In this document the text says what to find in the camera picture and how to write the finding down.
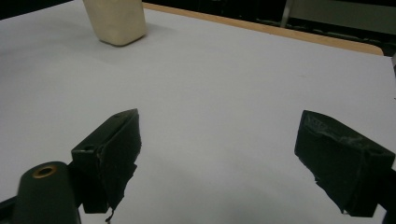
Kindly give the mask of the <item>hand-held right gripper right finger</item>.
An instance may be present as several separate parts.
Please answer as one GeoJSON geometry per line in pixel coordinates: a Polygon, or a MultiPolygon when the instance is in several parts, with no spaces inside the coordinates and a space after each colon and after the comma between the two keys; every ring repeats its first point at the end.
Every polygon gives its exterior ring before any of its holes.
{"type": "Polygon", "coordinates": [[[329,116],[305,110],[295,155],[341,212],[396,217],[396,154],[329,116]]]}

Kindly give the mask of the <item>white table mat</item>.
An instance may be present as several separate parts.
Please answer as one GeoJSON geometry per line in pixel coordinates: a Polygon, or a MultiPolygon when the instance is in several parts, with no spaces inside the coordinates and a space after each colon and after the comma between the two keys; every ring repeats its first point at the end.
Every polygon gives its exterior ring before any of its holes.
{"type": "Polygon", "coordinates": [[[305,110],[396,152],[384,56],[156,10],[116,48],[79,1],[0,21],[0,202],[135,108],[142,149],[113,224],[381,224],[340,212],[294,153],[305,110]]]}

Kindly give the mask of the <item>grey panel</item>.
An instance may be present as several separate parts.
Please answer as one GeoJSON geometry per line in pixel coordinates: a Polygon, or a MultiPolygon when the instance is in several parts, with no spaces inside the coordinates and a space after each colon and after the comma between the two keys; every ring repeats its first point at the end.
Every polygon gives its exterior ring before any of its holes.
{"type": "Polygon", "coordinates": [[[396,35],[396,7],[340,0],[292,0],[294,19],[396,35]]]}

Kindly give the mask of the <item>metal stand pole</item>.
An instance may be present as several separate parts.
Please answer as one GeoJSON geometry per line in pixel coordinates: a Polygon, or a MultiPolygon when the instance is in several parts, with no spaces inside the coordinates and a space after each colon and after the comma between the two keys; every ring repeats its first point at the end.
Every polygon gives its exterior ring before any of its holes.
{"type": "Polygon", "coordinates": [[[286,0],[283,13],[282,13],[282,18],[280,21],[280,27],[285,28],[288,24],[288,20],[290,18],[290,13],[292,11],[292,6],[293,6],[294,0],[286,0]]]}

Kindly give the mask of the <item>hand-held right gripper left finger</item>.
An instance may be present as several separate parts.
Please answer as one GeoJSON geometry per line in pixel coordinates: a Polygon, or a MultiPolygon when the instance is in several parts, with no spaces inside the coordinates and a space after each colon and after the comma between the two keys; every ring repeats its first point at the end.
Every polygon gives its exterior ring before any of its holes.
{"type": "Polygon", "coordinates": [[[141,146],[138,110],[130,109],[109,117],[72,149],[70,169],[85,213],[117,209],[141,146]]]}

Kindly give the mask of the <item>cream pen holder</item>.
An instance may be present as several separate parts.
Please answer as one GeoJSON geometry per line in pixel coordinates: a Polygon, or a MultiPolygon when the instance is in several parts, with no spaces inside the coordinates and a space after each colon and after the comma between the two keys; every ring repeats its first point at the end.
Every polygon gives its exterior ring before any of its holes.
{"type": "Polygon", "coordinates": [[[82,0],[97,38],[126,46],[147,33],[142,0],[82,0]]]}

